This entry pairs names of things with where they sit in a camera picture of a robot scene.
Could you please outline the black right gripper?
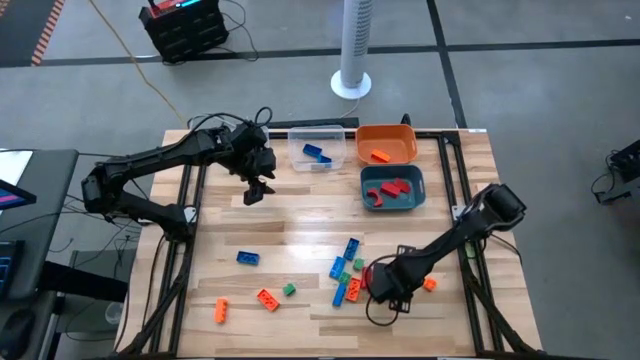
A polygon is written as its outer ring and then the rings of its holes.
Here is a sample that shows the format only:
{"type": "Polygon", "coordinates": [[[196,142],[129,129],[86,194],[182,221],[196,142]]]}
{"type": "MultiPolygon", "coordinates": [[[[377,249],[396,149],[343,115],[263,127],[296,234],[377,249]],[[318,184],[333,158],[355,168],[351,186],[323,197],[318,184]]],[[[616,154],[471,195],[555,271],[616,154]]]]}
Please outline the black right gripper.
{"type": "Polygon", "coordinates": [[[412,257],[416,247],[397,246],[397,258],[391,263],[376,263],[372,268],[372,298],[377,303],[392,300],[392,310],[409,313],[411,300],[405,299],[422,286],[425,277],[423,261],[412,257]]]}

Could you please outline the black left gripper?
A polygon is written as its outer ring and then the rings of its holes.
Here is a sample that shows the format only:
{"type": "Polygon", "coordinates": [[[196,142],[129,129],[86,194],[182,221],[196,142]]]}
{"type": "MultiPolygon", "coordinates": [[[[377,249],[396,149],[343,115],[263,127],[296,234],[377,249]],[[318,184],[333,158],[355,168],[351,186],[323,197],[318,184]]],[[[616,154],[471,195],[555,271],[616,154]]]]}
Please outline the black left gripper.
{"type": "Polygon", "coordinates": [[[273,150],[266,147],[267,136],[263,130],[254,125],[241,124],[231,131],[229,140],[233,151],[219,160],[231,175],[237,175],[242,181],[248,181],[249,188],[244,192],[245,205],[260,202],[264,193],[274,194],[274,189],[258,180],[260,176],[274,179],[276,156],[273,150]]]}

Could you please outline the teal plastic bin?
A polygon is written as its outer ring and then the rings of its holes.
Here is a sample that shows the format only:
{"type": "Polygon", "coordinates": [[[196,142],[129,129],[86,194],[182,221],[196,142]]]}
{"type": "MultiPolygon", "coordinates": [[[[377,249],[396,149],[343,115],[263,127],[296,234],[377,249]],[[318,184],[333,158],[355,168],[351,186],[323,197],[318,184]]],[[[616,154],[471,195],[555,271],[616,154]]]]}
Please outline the teal plastic bin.
{"type": "Polygon", "coordinates": [[[426,201],[426,191],[421,170],[414,165],[367,166],[360,172],[362,201],[369,211],[409,211],[421,206],[426,201]],[[380,189],[384,182],[394,182],[396,178],[407,181],[411,186],[409,194],[400,193],[397,198],[381,194],[383,205],[373,206],[373,198],[366,195],[369,188],[380,189]]]}

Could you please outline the clear plastic bin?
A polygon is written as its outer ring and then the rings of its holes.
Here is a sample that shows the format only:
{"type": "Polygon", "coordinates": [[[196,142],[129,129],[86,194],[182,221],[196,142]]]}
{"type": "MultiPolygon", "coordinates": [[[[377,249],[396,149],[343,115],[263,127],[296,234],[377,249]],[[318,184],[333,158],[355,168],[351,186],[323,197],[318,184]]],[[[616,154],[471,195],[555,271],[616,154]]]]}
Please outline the clear plastic bin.
{"type": "Polygon", "coordinates": [[[298,172],[337,170],[346,158],[346,134],[340,125],[321,125],[291,128],[287,136],[289,159],[298,172]],[[330,164],[320,164],[318,158],[303,153],[305,144],[322,149],[322,155],[332,159],[330,164]]]}

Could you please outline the orange plastic bin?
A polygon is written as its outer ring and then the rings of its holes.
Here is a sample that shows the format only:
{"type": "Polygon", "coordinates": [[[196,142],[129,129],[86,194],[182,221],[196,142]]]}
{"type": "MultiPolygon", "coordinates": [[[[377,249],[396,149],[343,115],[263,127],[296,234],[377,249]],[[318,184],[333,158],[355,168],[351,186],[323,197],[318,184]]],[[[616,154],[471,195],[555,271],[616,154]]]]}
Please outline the orange plastic bin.
{"type": "Polygon", "coordinates": [[[405,124],[360,126],[355,132],[355,142],[360,162],[368,165],[408,164],[418,154],[415,132],[405,124]],[[391,161],[380,163],[373,160],[373,149],[388,153],[391,161]]]}

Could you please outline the grey tower fan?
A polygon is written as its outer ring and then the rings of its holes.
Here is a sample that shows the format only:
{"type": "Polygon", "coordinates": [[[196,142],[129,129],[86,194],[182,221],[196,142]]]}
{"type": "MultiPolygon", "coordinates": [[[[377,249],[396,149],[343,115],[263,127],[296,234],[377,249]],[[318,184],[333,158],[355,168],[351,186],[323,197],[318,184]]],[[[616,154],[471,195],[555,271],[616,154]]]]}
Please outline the grey tower fan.
{"type": "Polygon", "coordinates": [[[331,77],[331,89],[340,98],[358,100],[372,87],[366,73],[373,0],[344,0],[340,69],[331,77]]]}

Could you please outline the black equipment case red top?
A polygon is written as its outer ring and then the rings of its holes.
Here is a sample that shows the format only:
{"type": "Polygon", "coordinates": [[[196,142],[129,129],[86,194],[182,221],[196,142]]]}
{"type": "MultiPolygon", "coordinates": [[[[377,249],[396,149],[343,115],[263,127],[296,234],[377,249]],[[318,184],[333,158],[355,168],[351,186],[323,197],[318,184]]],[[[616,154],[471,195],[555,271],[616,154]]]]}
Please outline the black equipment case red top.
{"type": "Polygon", "coordinates": [[[138,18],[164,62],[191,60],[229,36],[219,0],[147,1],[138,18]]]}

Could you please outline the black desk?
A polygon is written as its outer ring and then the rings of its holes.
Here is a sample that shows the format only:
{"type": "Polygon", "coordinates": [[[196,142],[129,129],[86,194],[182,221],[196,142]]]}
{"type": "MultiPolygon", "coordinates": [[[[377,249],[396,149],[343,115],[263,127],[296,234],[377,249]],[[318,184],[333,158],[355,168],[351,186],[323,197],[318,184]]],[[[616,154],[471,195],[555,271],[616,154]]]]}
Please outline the black desk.
{"type": "Polygon", "coordinates": [[[19,247],[4,296],[8,301],[30,298],[37,289],[78,157],[76,150],[34,151],[14,182],[36,202],[0,212],[0,243],[19,247]]]}

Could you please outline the computer monitor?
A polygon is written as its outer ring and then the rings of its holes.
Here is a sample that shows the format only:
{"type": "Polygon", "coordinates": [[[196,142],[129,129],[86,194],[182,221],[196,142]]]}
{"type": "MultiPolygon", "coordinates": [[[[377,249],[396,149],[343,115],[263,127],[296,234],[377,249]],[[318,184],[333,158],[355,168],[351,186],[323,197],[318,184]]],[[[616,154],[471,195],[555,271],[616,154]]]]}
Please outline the computer monitor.
{"type": "Polygon", "coordinates": [[[37,196],[0,179],[0,211],[34,204],[37,196]]]}

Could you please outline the white paper sheet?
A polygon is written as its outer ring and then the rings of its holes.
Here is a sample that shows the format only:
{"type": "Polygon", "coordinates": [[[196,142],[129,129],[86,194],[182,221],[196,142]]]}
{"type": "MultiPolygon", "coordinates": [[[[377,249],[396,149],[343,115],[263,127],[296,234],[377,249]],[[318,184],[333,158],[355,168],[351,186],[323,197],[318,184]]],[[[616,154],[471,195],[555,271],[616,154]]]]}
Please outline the white paper sheet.
{"type": "Polygon", "coordinates": [[[0,149],[0,180],[17,185],[32,155],[32,151],[0,149]]]}

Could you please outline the black floor device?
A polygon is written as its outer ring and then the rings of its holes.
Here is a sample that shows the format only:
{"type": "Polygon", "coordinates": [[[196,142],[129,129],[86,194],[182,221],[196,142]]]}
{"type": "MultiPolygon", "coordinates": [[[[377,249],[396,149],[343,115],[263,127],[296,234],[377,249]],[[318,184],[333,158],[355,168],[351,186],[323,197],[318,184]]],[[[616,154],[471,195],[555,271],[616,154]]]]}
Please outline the black floor device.
{"type": "Polygon", "coordinates": [[[622,150],[612,150],[605,158],[607,172],[598,177],[591,186],[591,193],[601,205],[609,205],[616,200],[640,198],[640,140],[622,150]],[[596,191],[596,183],[609,178],[611,184],[605,190],[596,191]]]}

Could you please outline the black backlit keyboard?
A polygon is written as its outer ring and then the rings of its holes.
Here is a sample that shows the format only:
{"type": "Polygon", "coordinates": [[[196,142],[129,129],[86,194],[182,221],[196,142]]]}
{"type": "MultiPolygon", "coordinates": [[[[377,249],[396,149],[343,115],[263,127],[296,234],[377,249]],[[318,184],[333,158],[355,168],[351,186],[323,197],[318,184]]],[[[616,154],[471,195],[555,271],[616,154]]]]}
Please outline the black backlit keyboard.
{"type": "Polygon", "coordinates": [[[0,301],[7,298],[24,252],[24,240],[0,241],[0,301]]]}

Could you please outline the black computer mouse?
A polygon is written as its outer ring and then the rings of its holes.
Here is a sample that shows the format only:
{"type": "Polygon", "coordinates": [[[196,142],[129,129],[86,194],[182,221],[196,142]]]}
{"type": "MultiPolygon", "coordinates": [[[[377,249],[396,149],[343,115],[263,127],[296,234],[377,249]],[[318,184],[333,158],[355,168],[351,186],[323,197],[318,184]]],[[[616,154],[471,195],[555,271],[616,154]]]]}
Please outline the black computer mouse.
{"type": "Polygon", "coordinates": [[[28,347],[35,324],[35,313],[29,309],[13,312],[0,329],[0,357],[3,360],[18,360],[28,347]]]}

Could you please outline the black striped floor mat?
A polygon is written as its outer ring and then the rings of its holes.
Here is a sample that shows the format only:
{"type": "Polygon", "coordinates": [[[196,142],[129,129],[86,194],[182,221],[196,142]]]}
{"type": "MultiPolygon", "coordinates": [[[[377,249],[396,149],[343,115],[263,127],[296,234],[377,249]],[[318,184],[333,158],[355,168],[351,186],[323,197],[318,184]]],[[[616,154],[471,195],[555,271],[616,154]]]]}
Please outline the black striped floor mat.
{"type": "Polygon", "coordinates": [[[66,0],[0,0],[0,68],[41,64],[66,0]]]}

